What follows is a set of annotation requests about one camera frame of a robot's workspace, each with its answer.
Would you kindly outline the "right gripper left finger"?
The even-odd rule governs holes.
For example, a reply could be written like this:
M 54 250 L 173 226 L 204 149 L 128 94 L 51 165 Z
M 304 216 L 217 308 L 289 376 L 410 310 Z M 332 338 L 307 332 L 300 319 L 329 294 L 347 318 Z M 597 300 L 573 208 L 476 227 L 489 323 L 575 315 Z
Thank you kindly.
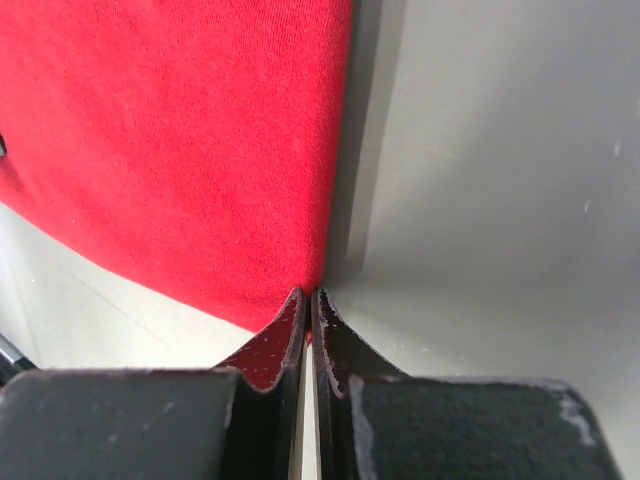
M 296 479 L 306 297 L 208 369 L 37 368 L 1 344 L 5 479 Z

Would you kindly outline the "red t shirt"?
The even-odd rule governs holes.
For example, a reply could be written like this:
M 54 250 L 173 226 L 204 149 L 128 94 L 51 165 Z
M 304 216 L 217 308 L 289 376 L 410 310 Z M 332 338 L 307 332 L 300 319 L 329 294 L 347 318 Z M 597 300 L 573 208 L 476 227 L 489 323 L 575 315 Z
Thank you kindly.
M 250 332 L 321 279 L 349 1 L 5 1 L 1 200 Z

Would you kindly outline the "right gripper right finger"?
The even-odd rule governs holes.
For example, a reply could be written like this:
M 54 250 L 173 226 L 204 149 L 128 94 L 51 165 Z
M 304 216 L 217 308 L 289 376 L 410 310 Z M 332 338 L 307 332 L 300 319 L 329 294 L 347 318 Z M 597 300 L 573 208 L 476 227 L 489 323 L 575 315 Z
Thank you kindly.
M 551 379 L 420 378 L 310 300 L 322 479 L 617 479 L 589 405 Z

